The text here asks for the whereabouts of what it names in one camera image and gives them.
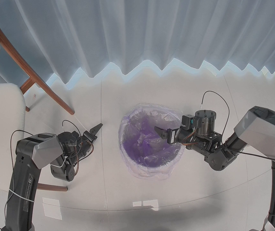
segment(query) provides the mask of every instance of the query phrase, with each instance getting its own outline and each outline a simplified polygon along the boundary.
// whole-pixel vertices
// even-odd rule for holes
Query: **tiled floor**
[[[109,64],[95,78],[77,71],[64,85],[52,77],[48,84],[66,101],[72,116],[36,85],[25,94],[31,111],[25,130],[31,133],[63,132],[68,119],[82,131],[102,122],[92,156],[83,160],[72,182],[64,182],[43,168],[40,183],[66,185],[68,192],[37,191],[33,223],[36,230],[250,230],[261,229],[271,189],[271,162],[240,155],[227,169],[213,171],[201,155],[185,151],[169,179],[143,180],[132,176],[121,159],[118,129],[121,118],[138,103],[158,103],[193,114],[200,109],[206,90],[220,93],[231,114],[224,134],[254,105],[275,110],[275,75],[244,71],[228,63],[221,71],[204,62],[199,70],[173,60],[164,71],[150,61],[142,62],[124,76]],[[217,112],[215,129],[222,132],[227,107],[212,93],[203,108]],[[64,123],[64,130],[74,127]],[[246,152],[258,153],[247,147]],[[43,198],[59,206],[43,206]],[[53,209],[62,220],[51,218]]]

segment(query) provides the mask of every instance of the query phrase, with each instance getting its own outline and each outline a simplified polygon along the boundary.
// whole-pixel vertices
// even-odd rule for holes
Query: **purple trash bag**
[[[185,147],[170,145],[154,127],[178,128],[181,113],[170,108],[140,103],[123,117],[118,131],[119,148],[129,171],[138,178],[167,179]]]

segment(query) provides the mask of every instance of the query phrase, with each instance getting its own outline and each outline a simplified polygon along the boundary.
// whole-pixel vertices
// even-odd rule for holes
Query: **robotic arm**
[[[16,161],[7,200],[7,216],[2,231],[35,230],[33,206],[41,169],[51,164],[52,175],[72,181],[74,166],[90,151],[102,124],[82,136],[78,133],[41,133],[17,142]]]
[[[275,231],[275,111],[254,106],[225,143],[222,143],[222,135],[214,130],[215,119],[214,111],[199,110],[195,116],[182,116],[180,128],[164,130],[155,127],[155,131],[169,144],[182,143],[188,150],[200,153],[216,171],[231,164],[247,144],[273,159],[271,203],[263,231]]]

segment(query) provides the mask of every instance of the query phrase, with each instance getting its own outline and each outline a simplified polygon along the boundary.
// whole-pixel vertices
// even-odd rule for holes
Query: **chair seat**
[[[0,84],[0,189],[4,191],[8,191],[12,175],[10,137],[13,131],[24,130],[24,125],[25,100],[20,88],[11,83]],[[23,137],[23,132],[12,137],[13,163],[16,143]]]

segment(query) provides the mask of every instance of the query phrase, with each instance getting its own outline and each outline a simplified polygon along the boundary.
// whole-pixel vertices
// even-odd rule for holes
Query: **gray curtain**
[[[275,71],[275,0],[0,0],[0,27],[45,81],[109,62],[127,74],[146,59]],[[3,49],[0,78],[28,78]]]

